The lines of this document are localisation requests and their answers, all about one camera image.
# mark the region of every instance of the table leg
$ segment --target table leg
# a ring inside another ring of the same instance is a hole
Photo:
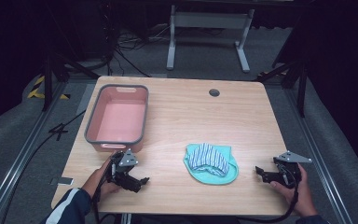
[[[130,213],[124,213],[121,216],[121,224],[131,224],[131,214]]]
[[[247,35],[249,33],[249,28],[251,27],[251,23],[252,23],[254,13],[255,13],[254,9],[249,10],[248,18],[245,21],[245,24],[243,25],[243,29],[242,29],[243,32],[242,32],[241,41],[236,41],[235,42],[238,57],[240,58],[240,62],[241,62],[242,71],[244,73],[249,73],[250,72],[249,64],[248,64],[248,61],[246,60],[246,56],[245,56],[245,52],[243,50],[243,46],[245,44],[246,37],[247,37]]]
[[[173,63],[175,60],[175,6],[171,7],[171,37],[170,47],[168,49],[167,69],[173,70]]]

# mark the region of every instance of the hand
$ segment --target hand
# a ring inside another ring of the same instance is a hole
[[[110,162],[110,156],[109,158],[103,163],[101,168],[95,170],[92,175],[89,177],[89,179],[86,181],[86,183],[83,185],[82,189],[85,190],[89,196],[94,196],[95,190],[98,188],[98,184],[100,183],[101,178],[103,177],[103,172],[105,171],[107,165]],[[110,193],[117,193],[118,190],[121,189],[121,187],[115,185],[114,183],[103,183],[101,185],[101,200],[105,198]]]
[[[298,184],[298,202],[296,203],[295,210],[300,214],[301,217],[317,215],[318,212],[313,205],[312,197],[310,194],[310,187],[308,186],[307,172],[300,164],[298,167],[301,171],[301,181]],[[288,189],[276,181],[271,181],[270,185],[281,195],[283,195],[286,201],[290,204],[295,194],[295,189]]]

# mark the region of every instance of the tray rim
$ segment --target tray rim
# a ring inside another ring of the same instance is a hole
[[[131,141],[131,142],[96,141],[96,140],[90,140],[87,137],[87,132],[89,131],[90,123],[91,123],[91,120],[93,118],[94,110],[95,110],[95,107],[97,106],[98,99],[100,99],[102,91],[105,88],[109,88],[109,87],[143,88],[143,89],[146,90],[146,99],[145,99],[146,104],[145,104],[145,112],[144,112],[144,121],[143,121],[143,124],[142,124],[142,131],[141,131],[141,135],[139,136],[139,138],[136,139],[135,141]],[[149,89],[145,85],[106,84],[106,85],[101,86],[101,88],[100,88],[100,90],[98,92],[97,98],[96,98],[96,100],[94,102],[94,105],[92,106],[92,110],[91,110],[91,113],[89,115],[89,120],[87,122],[86,130],[84,132],[84,137],[85,137],[86,141],[91,143],[91,144],[121,144],[121,145],[136,145],[136,144],[138,144],[139,142],[142,141],[142,139],[144,138],[144,134],[145,134],[145,124],[146,124],[146,114],[147,114],[147,108],[148,108],[148,101],[149,101]]]

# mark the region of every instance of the metal rail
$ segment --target metal rail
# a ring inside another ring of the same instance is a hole
[[[287,99],[290,102],[290,107],[293,109],[294,113],[296,114],[298,124],[300,125],[301,130],[310,146],[311,158],[313,160],[313,163],[315,164],[316,171],[318,172],[318,175],[322,180],[322,184],[324,185],[324,189],[327,193],[330,203],[333,206],[334,212],[336,213],[339,223],[341,224],[353,223],[347,211],[347,208],[345,207],[345,204],[344,202],[342,202],[341,196],[339,195],[339,192],[336,187],[336,183],[333,177],[330,175],[326,164],[324,163],[324,159],[318,148],[318,145],[315,142],[315,139],[312,136],[310,128],[308,127],[308,124],[305,121],[305,119],[301,118],[298,113],[296,107],[295,94],[291,90],[284,90],[284,92]]]
[[[65,83],[62,82],[57,83],[57,87],[54,92],[53,101],[51,105],[48,107],[48,109],[45,112],[42,112],[40,114],[33,129],[31,130],[30,135],[28,136],[24,145],[22,146],[19,155],[17,156],[16,160],[13,162],[10,169],[7,171],[4,181],[0,186],[0,213],[2,211],[3,206],[7,204],[7,200],[10,197],[12,191],[14,190],[17,181],[20,181],[19,180],[20,174],[22,170],[25,169],[26,162],[31,158],[35,150],[35,144],[37,142],[39,134],[43,126],[45,125],[50,112],[53,110],[55,104],[60,99],[60,96],[62,95],[64,89],[65,89]]]

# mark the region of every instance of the striped sleeve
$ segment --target striped sleeve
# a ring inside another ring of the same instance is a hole
[[[41,223],[85,223],[85,216],[90,212],[90,209],[91,198],[88,193],[83,189],[70,189]]]

